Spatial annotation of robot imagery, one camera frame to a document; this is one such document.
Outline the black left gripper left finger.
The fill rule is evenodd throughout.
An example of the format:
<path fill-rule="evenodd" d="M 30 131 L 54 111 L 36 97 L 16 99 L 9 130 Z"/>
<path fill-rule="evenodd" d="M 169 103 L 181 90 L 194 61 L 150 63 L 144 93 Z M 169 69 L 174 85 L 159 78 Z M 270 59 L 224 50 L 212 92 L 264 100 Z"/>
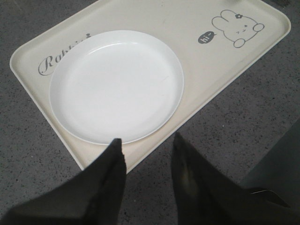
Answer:
<path fill-rule="evenodd" d="M 115 225 L 126 183 L 121 139 L 61 186 L 12 207 L 2 225 Z"/>

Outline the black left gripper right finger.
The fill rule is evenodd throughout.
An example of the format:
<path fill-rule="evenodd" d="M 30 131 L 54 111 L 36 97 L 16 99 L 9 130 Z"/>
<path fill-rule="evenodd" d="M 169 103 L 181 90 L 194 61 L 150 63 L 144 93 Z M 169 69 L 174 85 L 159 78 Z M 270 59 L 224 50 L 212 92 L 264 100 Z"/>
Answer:
<path fill-rule="evenodd" d="M 298 225 L 300 214 L 249 193 L 177 132 L 172 185 L 180 225 Z"/>

